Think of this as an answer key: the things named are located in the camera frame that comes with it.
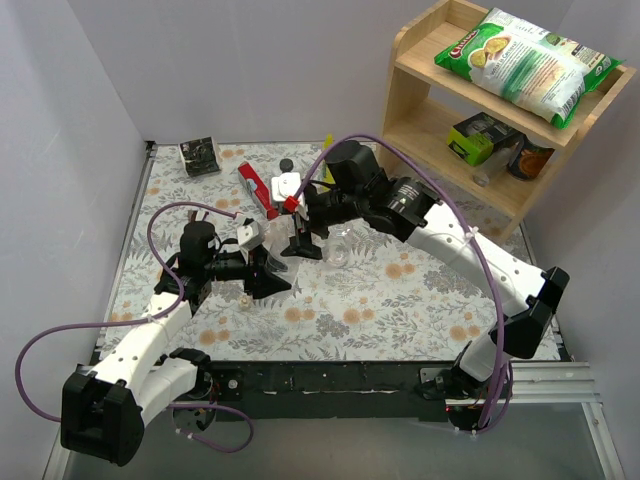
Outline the clear plastic bottle large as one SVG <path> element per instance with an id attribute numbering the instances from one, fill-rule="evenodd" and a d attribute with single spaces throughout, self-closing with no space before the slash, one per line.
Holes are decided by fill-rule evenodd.
<path id="1" fill-rule="evenodd" d="M 278 222 L 270 222 L 268 224 L 263 245 L 269 247 L 272 244 L 278 247 L 280 255 L 281 251 L 289 245 L 289 230 L 286 225 Z M 299 257 L 282 256 L 282 260 L 288 265 L 289 271 L 284 274 L 273 274 L 293 284 L 297 278 L 301 259 Z"/>

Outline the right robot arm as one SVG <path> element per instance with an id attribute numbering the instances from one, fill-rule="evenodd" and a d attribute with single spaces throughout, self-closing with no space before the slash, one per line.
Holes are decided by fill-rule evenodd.
<path id="1" fill-rule="evenodd" d="M 471 340 L 454 365 L 426 381 L 429 399 L 465 399 L 488 389 L 501 391 L 509 363 L 534 356 L 569 283 L 554 267 L 542 270 L 520 262 L 470 226 L 424 174 L 390 177 L 373 150 L 349 139 L 323 157 L 333 183 L 318 191 L 309 175 L 294 171 L 289 160 L 270 181 L 271 199 L 294 218 L 286 256 L 320 259 L 313 236 L 327 238 L 330 227 L 362 219 L 370 228 L 437 258 L 489 296 L 496 322 Z"/>

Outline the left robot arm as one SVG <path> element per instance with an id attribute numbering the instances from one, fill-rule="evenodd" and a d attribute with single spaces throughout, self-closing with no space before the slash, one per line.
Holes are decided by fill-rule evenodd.
<path id="1" fill-rule="evenodd" d="M 109 355 L 87 373 L 74 373 L 62 389 L 60 441 L 64 448 L 126 465 L 146 426 L 179 398 L 215 403 L 220 384 L 202 351 L 166 351 L 171 340 L 208 298 L 213 282 L 240 281 L 254 299 L 290 289 L 268 266 L 264 232 L 247 220 L 223 251 L 207 221 L 185 225 L 180 247 L 166 262 L 145 311 Z"/>

